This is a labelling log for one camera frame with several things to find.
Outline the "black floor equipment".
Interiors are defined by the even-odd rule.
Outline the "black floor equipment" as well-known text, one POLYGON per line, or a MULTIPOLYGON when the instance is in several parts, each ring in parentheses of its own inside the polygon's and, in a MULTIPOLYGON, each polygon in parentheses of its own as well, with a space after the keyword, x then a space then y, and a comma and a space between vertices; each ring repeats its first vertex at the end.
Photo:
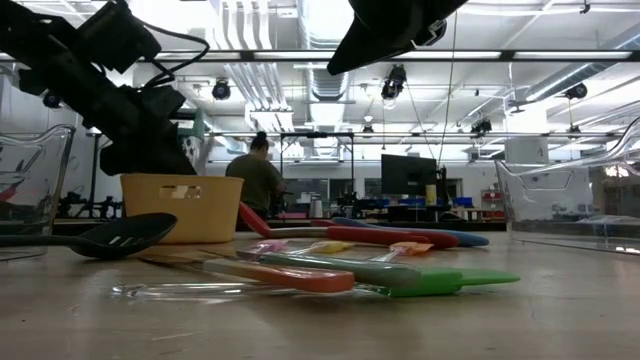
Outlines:
POLYGON ((116 201, 113 196, 95 202, 82 198, 79 193, 68 192, 58 202, 56 218, 112 220, 119 218, 122 213, 123 203, 116 201))

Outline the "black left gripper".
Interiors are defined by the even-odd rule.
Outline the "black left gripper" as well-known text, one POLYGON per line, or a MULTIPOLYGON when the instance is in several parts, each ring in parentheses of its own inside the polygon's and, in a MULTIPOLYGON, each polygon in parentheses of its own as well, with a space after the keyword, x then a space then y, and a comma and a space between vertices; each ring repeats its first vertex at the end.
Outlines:
POLYGON ((170 85, 135 90, 108 79, 71 79, 69 105, 111 144, 100 153, 108 175, 194 175, 170 121, 185 97, 170 85))

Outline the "small pink spatula clear handle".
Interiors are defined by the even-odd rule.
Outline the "small pink spatula clear handle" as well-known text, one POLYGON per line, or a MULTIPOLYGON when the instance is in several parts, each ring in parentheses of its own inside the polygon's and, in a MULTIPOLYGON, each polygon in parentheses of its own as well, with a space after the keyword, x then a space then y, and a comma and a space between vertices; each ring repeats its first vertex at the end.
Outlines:
POLYGON ((283 250, 288 241, 283 239, 269 239, 258 241, 245 250, 238 250, 236 255, 243 259, 257 260, 261 255, 283 250))

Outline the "black computer monitor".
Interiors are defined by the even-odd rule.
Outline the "black computer monitor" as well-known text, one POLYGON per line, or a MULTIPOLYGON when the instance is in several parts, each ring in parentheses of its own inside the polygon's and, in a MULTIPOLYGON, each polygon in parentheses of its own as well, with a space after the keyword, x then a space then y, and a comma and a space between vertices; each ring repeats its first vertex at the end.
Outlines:
POLYGON ((385 195, 425 196, 426 187, 437 183, 437 171, 435 159, 383 154, 381 191, 385 195))

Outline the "blue silicone spoon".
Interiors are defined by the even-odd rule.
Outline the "blue silicone spoon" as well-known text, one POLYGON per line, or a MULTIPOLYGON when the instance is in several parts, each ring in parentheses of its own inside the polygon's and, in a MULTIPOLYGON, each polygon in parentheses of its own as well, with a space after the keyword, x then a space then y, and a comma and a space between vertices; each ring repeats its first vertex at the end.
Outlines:
POLYGON ((432 235, 435 233, 443 233, 443 234, 448 234, 455 237, 458 240, 459 247, 480 247, 480 246, 487 246, 489 244, 489 239, 486 237, 471 234, 468 232, 455 231, 455 230, 379 226, 379 225, 369 224, 360 220, 344 218, 344 217, 334 217, 332 219, 332 222, 340 226, 373 228, 373 229, 382 229, 382 230, 398 230, 398 231, 405 231, 410 233, 417 233, 421 235, 432 235))

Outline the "shelf rack with red bins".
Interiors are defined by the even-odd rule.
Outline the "shelf rack with red bins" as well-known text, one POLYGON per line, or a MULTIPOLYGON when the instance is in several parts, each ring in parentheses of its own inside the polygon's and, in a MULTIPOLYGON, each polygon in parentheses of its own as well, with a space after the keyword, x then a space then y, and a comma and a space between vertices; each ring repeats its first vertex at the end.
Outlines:
POLYGON ((481 210, 484 221, 503 221, 505 213, 502 194, 497 190, 482 190, 481 210))

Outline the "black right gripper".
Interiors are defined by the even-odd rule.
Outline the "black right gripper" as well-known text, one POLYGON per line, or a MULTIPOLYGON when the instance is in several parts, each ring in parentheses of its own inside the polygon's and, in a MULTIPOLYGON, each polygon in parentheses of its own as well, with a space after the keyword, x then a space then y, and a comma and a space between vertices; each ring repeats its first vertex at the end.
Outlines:
POLYGON ((349 0, 354 19, 327 65, 331 75, 356 70, 429 46, 447 29, 447 18, 468 0, 349 0))

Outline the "yellow plastic basket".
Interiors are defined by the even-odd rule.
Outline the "yellow plastic basket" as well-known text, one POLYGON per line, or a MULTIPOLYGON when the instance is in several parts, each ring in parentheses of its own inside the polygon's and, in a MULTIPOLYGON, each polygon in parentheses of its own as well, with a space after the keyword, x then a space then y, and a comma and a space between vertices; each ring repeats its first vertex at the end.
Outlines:
POLYGON ((127 174, 120 182, 128 216, 169 213, 177 218, 163 245, 219 244, 234 236, 241 178, 127 174))

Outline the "black rig frame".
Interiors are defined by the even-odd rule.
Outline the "black rig frame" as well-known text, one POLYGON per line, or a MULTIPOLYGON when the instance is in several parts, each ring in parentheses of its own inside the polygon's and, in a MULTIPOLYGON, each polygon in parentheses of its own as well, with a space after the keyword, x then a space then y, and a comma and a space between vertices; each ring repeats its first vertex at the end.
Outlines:
MULTIPOLYGON (((240 50, 210 51, 199 62, 328 62, 332 51, 240 50)), ((640 62, 640 50, 429 50, 419 49, 384 59, 384 62, 640 62)))

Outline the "black slotted spoon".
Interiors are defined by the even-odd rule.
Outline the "black slotted spoon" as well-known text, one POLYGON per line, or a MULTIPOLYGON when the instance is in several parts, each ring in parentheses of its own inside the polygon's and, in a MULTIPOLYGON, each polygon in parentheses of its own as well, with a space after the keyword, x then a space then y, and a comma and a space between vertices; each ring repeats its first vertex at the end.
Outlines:
POLYGON ((141 214, 102 224, 76 236, 0 235, 0 248, 58 246, 81 256, 113 260, 156 245, 177 222, 177 217, 169 213, 141 214))

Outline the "clear plastic bin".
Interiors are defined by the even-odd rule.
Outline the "clear plastic bin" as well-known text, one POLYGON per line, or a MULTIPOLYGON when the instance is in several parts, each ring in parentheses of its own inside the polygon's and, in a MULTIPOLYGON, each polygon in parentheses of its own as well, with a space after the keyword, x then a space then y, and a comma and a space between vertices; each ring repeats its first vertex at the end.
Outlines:
POLYGON ((3 238, 52 232, 74 135, 71 125, 42 134, 0 133, 0 262, 47 252, 39 245, 9 245, 3 238))
POLYGON ((640 256, 640 117, 604 153, 496 170, 512 239, 640 256))

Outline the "orange handled knife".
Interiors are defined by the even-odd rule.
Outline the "orange handled knife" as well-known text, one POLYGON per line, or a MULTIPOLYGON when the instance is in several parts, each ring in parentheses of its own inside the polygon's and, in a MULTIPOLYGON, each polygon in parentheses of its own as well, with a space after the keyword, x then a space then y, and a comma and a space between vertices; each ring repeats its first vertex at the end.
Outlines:
POLYGON ((351 272, 345 271, 261 265, 221 257, 198 259, 166 255, 141 255, 138 259, 154 265, 230 275, 257 280, 268 285, 315 293, 339 293, 351 290, 355 286, 355 276, 351 272))

